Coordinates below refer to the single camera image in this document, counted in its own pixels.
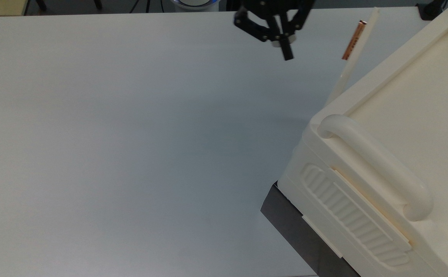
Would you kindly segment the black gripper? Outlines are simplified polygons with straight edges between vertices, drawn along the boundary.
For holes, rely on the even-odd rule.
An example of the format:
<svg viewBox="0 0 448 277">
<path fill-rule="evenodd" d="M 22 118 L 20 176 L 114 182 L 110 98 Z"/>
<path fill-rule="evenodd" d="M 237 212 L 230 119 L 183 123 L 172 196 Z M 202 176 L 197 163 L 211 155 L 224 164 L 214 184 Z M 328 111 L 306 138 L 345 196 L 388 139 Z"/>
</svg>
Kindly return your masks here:
<svg viewBox="0 0 448 277">
<path fill-rule="evenodd" d="M 260 42 L 271 42 L 281 49 L 284 60 L 293 59 L 291 44 L 295 40 L 297 30 L 305 25 L 315 0 L 244 0 L 242 7 L 234 14 L 234 25 Z M 287 14 L 290 10 L 297 10 L 291 20 L 286 21 L 286 34 L 281 33 L 275 15 Z M 270 27 L 261 26 L 252 21 L 248 11 L 259 18 L 266 18 Z"/>
</svg>

